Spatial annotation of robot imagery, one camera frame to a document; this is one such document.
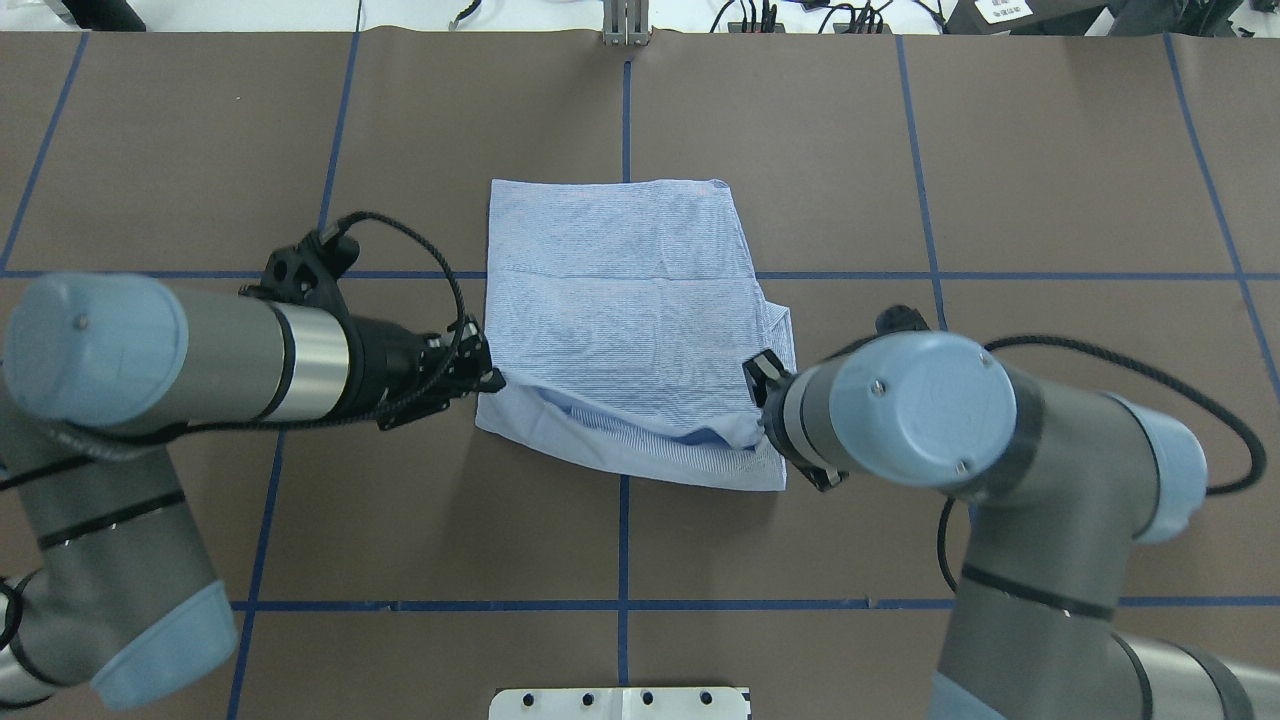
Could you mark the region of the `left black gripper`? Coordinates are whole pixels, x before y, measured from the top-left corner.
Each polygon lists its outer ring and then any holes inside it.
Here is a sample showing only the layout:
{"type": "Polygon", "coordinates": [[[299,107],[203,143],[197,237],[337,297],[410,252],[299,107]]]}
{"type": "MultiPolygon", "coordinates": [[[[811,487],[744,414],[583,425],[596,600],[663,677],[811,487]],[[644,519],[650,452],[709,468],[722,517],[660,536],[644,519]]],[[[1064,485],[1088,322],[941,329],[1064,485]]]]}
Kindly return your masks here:
{"type": "Polygon", "coordinates": [[[448,410],[454,401],[495,395],[506,377],[493,369],[486,336],[475,318],[445,333],[415,334],[392,322],[353,316],[346,419],[374,420],[393,430],[448,410]]]}

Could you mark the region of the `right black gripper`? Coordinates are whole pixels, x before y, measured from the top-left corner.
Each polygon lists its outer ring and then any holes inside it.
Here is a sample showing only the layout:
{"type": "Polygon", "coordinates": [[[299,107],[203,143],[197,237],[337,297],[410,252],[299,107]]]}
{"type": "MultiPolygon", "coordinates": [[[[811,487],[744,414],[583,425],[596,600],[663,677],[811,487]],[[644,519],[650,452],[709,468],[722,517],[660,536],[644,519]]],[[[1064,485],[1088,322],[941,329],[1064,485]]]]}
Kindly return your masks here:
{"type": "Polygon", "coordinates": [[[820,454],[805,427],[804,400],[817,369],[791,373],[773,350],[765,348],[746,360],[742,372],[771,446],[819,492],[842,484],[849,474],[820,454]]]}

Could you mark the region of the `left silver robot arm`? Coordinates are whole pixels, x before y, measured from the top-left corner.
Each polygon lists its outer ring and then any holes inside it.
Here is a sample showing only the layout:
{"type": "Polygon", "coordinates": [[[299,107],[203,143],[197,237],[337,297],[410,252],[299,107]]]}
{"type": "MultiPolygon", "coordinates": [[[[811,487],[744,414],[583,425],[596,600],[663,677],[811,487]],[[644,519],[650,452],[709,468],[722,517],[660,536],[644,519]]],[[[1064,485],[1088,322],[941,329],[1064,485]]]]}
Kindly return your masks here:
{"type": "Polygon", "coordinates": [[[44,560],[3,584],[4,714],[82,684],[137,708],[236,655],[241,628],[169,443],[389,430],[506,383],[468,313],[416,333],[349,313],[332,284],[229,295],[51,273],[20,296],[3,350],[3,486],[44,560]]]}

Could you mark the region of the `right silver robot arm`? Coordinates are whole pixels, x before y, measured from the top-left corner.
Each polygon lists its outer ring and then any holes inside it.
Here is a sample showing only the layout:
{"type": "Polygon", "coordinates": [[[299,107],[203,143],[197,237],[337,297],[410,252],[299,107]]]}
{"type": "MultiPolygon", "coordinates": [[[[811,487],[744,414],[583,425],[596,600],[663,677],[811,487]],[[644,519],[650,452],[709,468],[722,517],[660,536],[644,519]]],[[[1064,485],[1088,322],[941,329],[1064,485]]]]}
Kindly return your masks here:
{"type": "Polygon", "coordinates": [[[768,441],[817,488],[867,474],[975,507],[929,717],[1277,716],[1276,671],[1114,626],[1133,547],[1180,534],[1210,493],[1183,423],[941,331],[742,369],[768,441]]]}

